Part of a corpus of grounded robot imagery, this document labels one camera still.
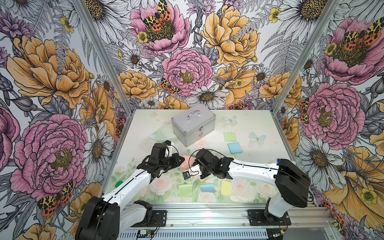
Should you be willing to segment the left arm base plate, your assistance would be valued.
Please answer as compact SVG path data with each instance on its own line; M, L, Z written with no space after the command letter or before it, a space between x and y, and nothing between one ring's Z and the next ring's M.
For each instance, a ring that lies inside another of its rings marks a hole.
M145 216L141 222L138 222L132 227L165 227L167 221L166 210L153 210L153 205L142 200L134 202L135 205L139 205L146 209Z

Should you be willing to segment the pink and yellow memo pad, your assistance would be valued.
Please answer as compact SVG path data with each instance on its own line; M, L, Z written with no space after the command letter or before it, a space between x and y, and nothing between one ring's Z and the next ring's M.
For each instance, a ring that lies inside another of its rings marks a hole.
M181 168L183 169L189 169L193 163L195 162L195 158L187 155L183 155L183 158L185 159L183 163L181 164Z

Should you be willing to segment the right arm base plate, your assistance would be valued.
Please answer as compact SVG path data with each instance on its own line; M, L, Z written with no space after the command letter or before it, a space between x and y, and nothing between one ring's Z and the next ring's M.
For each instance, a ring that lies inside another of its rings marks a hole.
M247 216L251 226L290 226L291 219L286 212L283 217L278 218L271 214L266 214L264 210L253 209L247 210Z

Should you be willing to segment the torn blue memo page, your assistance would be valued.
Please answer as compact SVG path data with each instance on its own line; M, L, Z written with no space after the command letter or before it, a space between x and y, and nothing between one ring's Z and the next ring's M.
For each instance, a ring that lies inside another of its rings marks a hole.
M215 193L216 192L215 186L213 184L200 185L200 188L201 188L201 191L203 193Z

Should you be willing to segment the torn green memo page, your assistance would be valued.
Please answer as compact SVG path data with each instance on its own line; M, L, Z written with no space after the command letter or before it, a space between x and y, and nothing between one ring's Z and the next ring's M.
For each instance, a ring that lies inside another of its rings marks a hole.
M178 196L181 198L190 198L193 195L192 184L181 184L178 188Z

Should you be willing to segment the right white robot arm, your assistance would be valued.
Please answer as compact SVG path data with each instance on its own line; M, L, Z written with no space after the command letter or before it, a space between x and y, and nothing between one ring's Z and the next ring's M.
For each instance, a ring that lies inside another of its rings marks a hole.
M266 203L264 216L267 219L281 219L293 207L306 208L311 180L288 159L278 159L272 164L252 164L234 158L218 158L213 150L197 151L195 160L189 164L189 176L204 179L213 175L219 179L251 180L269 184L278 189Z

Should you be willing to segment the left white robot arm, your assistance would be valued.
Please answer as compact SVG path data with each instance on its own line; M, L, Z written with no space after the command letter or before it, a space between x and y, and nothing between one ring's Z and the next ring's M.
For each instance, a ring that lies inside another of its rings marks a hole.
M130 178L101 198L92 197L86 204L75 239L116 240L120 231L137 223L149 223L148 212L152 206L143 202L130 206L129 203L154 179L185 161L178 152L172 153L171 147L169 141L154 144L151 154L143 159Z

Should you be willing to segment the silver metal first-aid case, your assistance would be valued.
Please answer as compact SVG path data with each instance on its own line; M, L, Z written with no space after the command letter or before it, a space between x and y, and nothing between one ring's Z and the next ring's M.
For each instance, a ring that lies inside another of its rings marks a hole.
M216 115L205 105L196 105L171 118L173 131L185 147L211 133Z

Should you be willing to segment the green memo pad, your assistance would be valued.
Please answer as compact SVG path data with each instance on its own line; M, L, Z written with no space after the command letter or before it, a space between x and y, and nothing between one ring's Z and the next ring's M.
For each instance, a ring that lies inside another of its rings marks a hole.
M224 132L224 139L226 142L236 142L237 137L234 132Z

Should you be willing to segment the blue memo pad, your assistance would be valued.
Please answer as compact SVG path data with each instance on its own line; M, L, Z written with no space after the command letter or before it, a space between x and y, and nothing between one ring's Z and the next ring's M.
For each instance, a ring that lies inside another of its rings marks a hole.
M228 148L231 154L239 154L243 152L242 146L239 142L228 143Z

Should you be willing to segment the torn yellow memo page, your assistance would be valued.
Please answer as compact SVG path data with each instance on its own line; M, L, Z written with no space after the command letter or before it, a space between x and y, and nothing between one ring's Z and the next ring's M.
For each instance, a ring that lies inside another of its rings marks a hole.
M221 181L221 195L230 196L232 190L231 182Z

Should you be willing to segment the aluminium front rail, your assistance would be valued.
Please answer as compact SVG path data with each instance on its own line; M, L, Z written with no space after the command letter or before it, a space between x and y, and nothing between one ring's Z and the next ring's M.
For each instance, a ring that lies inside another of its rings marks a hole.
M332 225L326 208L309 205L292 208L287 213L291 225L251 226L247 210L265 210L262 204L235 203L163 203L153 210L166 210L165 227L130 227L118 238L136 238L138 230L156 230L156 239L269 239L282 231L319 229Z

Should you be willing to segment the green circuit board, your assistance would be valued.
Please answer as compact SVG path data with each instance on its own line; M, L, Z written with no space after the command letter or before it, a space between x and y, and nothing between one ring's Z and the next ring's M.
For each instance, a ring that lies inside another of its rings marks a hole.
M136 239L152 239L155 233L156 230L138 230Z

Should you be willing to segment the clear glass bowl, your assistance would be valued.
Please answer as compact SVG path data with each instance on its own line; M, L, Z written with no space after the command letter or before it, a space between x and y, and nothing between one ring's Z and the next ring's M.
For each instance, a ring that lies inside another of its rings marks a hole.
M156 142L171 141L177 143L178 137L174 134L172 125L164 125L149 135L149 140Z

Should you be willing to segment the green cap white bottle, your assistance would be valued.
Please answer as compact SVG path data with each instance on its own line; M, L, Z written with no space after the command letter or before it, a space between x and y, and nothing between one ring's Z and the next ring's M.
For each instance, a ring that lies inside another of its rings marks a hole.
M116 184L115 184L115 188L118 188L122 183L123 183L123 181L118 181L118 182L116 182Z

